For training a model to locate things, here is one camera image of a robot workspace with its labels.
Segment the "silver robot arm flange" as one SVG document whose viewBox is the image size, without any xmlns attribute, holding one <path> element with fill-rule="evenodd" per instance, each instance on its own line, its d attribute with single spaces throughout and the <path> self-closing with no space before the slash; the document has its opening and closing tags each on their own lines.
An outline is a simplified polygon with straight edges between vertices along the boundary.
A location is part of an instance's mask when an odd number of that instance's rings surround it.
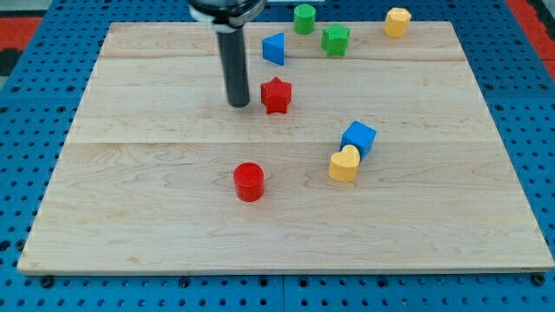
<svg viewBox="0 0 555 312">
<path fill-rule="evenodd" d="M 232 33 L 253 21 L 264 10 L 266 0 L 188 0 L 191 17 L 214 27 L 219 33 Z"/>
</svg>

